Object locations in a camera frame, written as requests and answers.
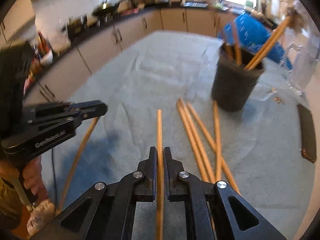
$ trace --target blue plastic bag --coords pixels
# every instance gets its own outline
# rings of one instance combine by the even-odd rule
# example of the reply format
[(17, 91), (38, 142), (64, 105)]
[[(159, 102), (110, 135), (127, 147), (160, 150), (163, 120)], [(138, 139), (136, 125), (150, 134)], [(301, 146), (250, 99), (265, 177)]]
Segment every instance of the blue plastic bag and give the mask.
[[(248, 13), (240, 15), (235, 19), (236, 26), (239, 35), (239, 41), (241, 46), (247, 48), (252, 53), (257, 53), (263, 44), (271, 36), (270, 31), (268, 31), (261, 22), (251, 17)], [(227, 43), (234, 44), (231, 24), (228, 23), (223, 28)], [(221, 32), (218, 34), (218, 38), (222, 39)], [(282, 61), (284, 55), (284, 50), (282, 46), (277, 42), (273, 48), (268, 53), (267, 57), (273, 60), (276, 63)], [(287, 58), (287, 66), (289, 69), (292, 69), (290, 60)]]

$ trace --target wooden dowel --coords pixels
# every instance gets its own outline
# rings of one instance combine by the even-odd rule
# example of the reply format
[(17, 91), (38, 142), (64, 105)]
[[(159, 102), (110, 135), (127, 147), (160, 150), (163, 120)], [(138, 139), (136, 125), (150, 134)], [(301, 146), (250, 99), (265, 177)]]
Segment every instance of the wooden dowel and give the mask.
[(231, 30), (232, 30), (232, 35), (233, 35), (233, 39), (235, 41), (235, 48), (236, 48), (236, 63), (238, 66), (241, 65), (242, 63), (242, 56), (241, 56), (241, 45), (239, 42), (239, 37), (238, 37), (238, 31), (237, 31), (237, 27), (236, 27), (236, 23), (235, 21), (231, 22)]
[(80, 144), (80, 147), (79, 147), (79, 149), (78, 149), (78, 151), (76, 153), (76, 156), (75, 156), (75, 158), (73, 160), (73, 164), (72, 164), (71, 169), (70, 169), (70, 171), (68, 173), (68, 176), (67, 176), (66, 182), (64, 184), (62, 194), (61, 194), (61, 200), (60, 200), (58, 208), (57, 208), (57, 213), (58, 214), (61, 213), (61, 211), (63, 209), (63, 205), (64, 205), (64, 202), (66, 200), (66, 197), (67, 197), (67, 194), (68, 194), (68, 190), (69, 190), (73, 175), (74, 175), (74, 173), (76, 171), (76, 167), (78, 165), (78, 162), (80, 160), (82, 152), (84, 151), (85, 145), (87, 144), (87, 142), (88, 142), (88, 140), (89, 140), (94, 128), (96, 127), (96, 125), (97, 125), (97, 123), (99, 121), (99, 118), (100, 117), (95, 117), (92, 120), (89, 128), (87, 129), (86, 134), (83, 137), (83, 140), (82, 140), (82, 142)]
[(227, 54), (229, 55), (229, 58), (230, 59), (234, 59), (233, 53), (232, 53), (232, 49), (231, 49), (230, 46), (227, 45), (227, 36), (226, 36), (226, 34), (225, 34), (223, 29), (221, 29), (221, 36), (224, 39), (224, 48), (225, 48)]
[[(189, 102), (187, 103), (187, 107), (189, 108), (189, 110), (190, 110), (191, 114), (193, 115), (193, 117), (196, 119), (198, 125), (200, 126), (200, 128), (202, 130), (202, 133), (204, 134), (205, 138), (207, 139), (208, 144), (211, 146), (213, 152), (215, 154), (217, 154), (217, 145), (214, 142), (214, 140), (213, 140), (212, 136), (210, 135), (209, 131), (207, 130), (207, 128), (205, 127), (205, 125), (201, 121), (199, 115), (197, 114), (197, 112), (194, 110), (194, 108), (191, 106), (191, 104)], [(232, 173), (230, 171), (230, 168), (229, 168), (228, 164), (226, 163), (225, 159), (223, 158), (223, 156), (222, 156), (222, 169), (224, 170), (231, 187), (240, 195), (240, 190), (238, 188), (238, 185), (237, 185), (235, 179), (233, 178), (233, 175), (232, 175)]]
[(193, 150), (193, 153), (195, 155), (195, 159), (196, 159), (196, 162), (197, 162), (198, 169), (199, 169), (200, 175), (202, 177), (202, 180), (206, 181), (206, 182), (209, 182), (209, 177), (208, 177), (208, 175), (207, 175), (207, 173), (205, 171), (205, 167), (204, 167), (203, 161), (201, 159), (199, 149), (198, 149), (198, 147), (196, 145), (196, 141), (195, 141), (194, 135), (192, 134), (192, 131), (191, 131), (191, 128), (190, 128), (190, 124), (187, 121), (186, 114), (185, 114), (184, 109), (183, 109), (183, 107), (182, 107), (182, 105), (181, 105), (181, 103), (179, 101), (177, 101), (177, 110), (178, 110), (178, 112), (180, 114), (180, 118), (181, 118), (182, 123), (184, 125), (184, 128), (186, 130), (186, 134), (188, 135), (189, 142), (190, 142), (191, 148)]
[(217, 144), (217, 181), (221, 180), (221, 167), (222, 167), (222, 146), (221, 146), (221, 134), (220, 134), (220, 120), (219, 120), (219, 110), (217, 101), (213, 102), (213, 119), (214, 119), (214, 132), (216, 137), (216, 144)]
[(209, 158), (208, 158), (208, 156), (207, 156), (207, 153), (205, 152), (203, 143), (202, 143), (202, 141), (201, 141), (201, 139), (200, 139), (200, 136), (199, 136), (198, 131), (196, 130), (196, 126), (195, 126), (195, 124), (193, 123), (193, 120), (192, 120), (192, 118), (191, 118), (191, 115), (190, 115), (190, 113), (189, 113), (189, 110), (188, 110), (185, 102), (182, 100), (182, 98), (179, 98), (179, 101), (180, 101), (180, 103), (181, 103), (181, 105), (182, 105), (182, 107), (183, 107), (183, 109), (184, 109), (184, 111), (185, 111), (185, 113), (186, 113), (186, 117), (187, 117), (187, 120), (188, 120), (188, 122), (189, 122), (189, 124), (190, 124), (191, 131), (192, 131), (192, 133), (193, 133), (193, 135), (194, 135), (194, 137), (195, 137), (196, 143), (197, 143), (198, 148), (199, 148), (199, 150), (200, 150), (200, 154), (201, 154), (202, 160), (203, 160), (203, 162), (204, 162), (204, 166), (205, 166), (205, 168), (206, 168), (206, 170), (207, 170), (207, 173), (209, 174), (210, 182), (211, 182), (211, 183), (215, 183), (215, 182), (216, 182), (216, 179), (215, 179), (215, 176), (214, 176), (213, 168), (212, 168), (212, 166), (211, 166), (211, 163), (210, 163), (210, 161), (209, 161)]
[(157, 111), (157, 230), (156, 239), (163, 238), (163, 210), (164, 210), (164, 168), (162, 144), (162, 111)]
[(244, 70), (247, 70), (249, 67), (251, 67), (251, 65), (257, 60), (257, 58), (261, 55), (261, 53), (267, 48), (267, 46), (270, 44), (270, 42), (274, 39), (274, 37), (277, 35), (277, 33), (279, 33), (280, 29), (282, 28), (282, 26), (284, 26), (284, 24), (285, 24), (285, 22), (282, 21), (282, 23), (276, 28), (276, 30), (272, 32), (269, 39), (266, 41), (265, 44), (263, 44), (263, 46), (261, 47), (261, 49), (259, 49), (259, 51), (256, 53), (256, 55), (254, 55), (252, 60), (250, 60), (250, 62), (245, 66)]
[(266, 48), (260, 53), (258, 58), (252, 63), (252, 65), (249, 68), (247, 68), (248, 71), (253, 70), (254, 68), (256, 68), (258, 66), (258, 64), (263, 60), (263, 58), (269, 53), (269, 51), (276, 44), (276, 42), (278, 41), (279, 37), (282, 35), (282, 33), (284, 32), (285, 28), (290, 24), (291, 21), (292, 21), (292, 17), (291, 16), (288, 16), (286, 19), (283, 20), (283, 25), (282, 26), (278, 26), (278, 28), (280, 27), (279, 30), (276, 32), (276, 34), (274, 35), (272, 40), (268, 43)]

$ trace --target logo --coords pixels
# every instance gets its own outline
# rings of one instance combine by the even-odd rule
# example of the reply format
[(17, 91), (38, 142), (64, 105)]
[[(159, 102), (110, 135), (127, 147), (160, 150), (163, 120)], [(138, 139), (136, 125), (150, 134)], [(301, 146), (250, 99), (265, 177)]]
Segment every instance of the logo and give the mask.
[(39, 148), (40, 146), (43, 146), (43, 145), (47, 144), (48, 142), (51, 142), (52, 140), (55, 140), (55, 139), (59, 138), (60, 136), (62, 136), (64, 134), (66, 134), (66, 131), (62, 131), (60, 133), (57, 133), (56, 135), (51, 136), (51, 137), (45, 139), (44, 141), (42, 141), (40, 143), (36, 143), (35, 147)]

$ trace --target gray tablecloth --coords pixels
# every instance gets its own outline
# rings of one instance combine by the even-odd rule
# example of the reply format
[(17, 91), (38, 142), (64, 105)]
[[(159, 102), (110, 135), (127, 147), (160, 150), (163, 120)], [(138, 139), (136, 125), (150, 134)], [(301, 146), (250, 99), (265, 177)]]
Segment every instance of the gray tablecloth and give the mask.
[[(70, 98), (100, 99), (109, 106), (95, 128), (74, 175), (65, 207), (97, 181), (119, 181), (148, 158), (156, 146), (156, 110), (163, 111), (163, 144), (184, 169), (200, 176), (176, 111), (178, 97), (190, 100), (213, 134), (211, 86), (221, 40), (155, 32), (106, 64)], [(259, 79), (242, 111), (220, 109), (223, 156), (242, 196), (288, 239), (308, 207), (315, 166), (300, 154), (297, 100), (279, 66), (264, 60)], [(277, 104), (275, 96), (282, 98)], [(59, 196), (75, 153), (90, 124), (55, 148)], [(214, 154), (204, 143), (214, 164)], [(43, 155), (43, 179), (53, 195), (51, 153)], [(156, 203), (138, 203), (132, 239), (154, 239)], [(164, 239), (186, 239), (184, 204), (165, 201)]]

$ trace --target silver screw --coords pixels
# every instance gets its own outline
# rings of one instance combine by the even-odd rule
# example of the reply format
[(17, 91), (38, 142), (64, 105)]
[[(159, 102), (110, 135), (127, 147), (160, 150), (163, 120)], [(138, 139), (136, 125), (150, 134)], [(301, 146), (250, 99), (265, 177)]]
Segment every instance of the silver screw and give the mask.
[(141, 171), (135, 171), (132, 176), (136, 179), (141, 178), (143, 176), (143, 173)]
[(187, 178), (187, 177), (189, 177), (189, 173), (186, 172), (186, 171), (181, 171), (181, 172), (179, 173), (179, 176), (182, 177), (182, 178)]
[(223, 180), (220, 180), (220, 181), (217, 182), (217, 186), (219, 188), (226, 188), (227, 184)]
[(103, 183), (103, 182), (98, 182), (98, 183), (96, 183), (96, 184), (94, 185), (94, 188), (95, 188), (96, 190), (102, 190), (102, 189), (104, 189), (104, 183)]

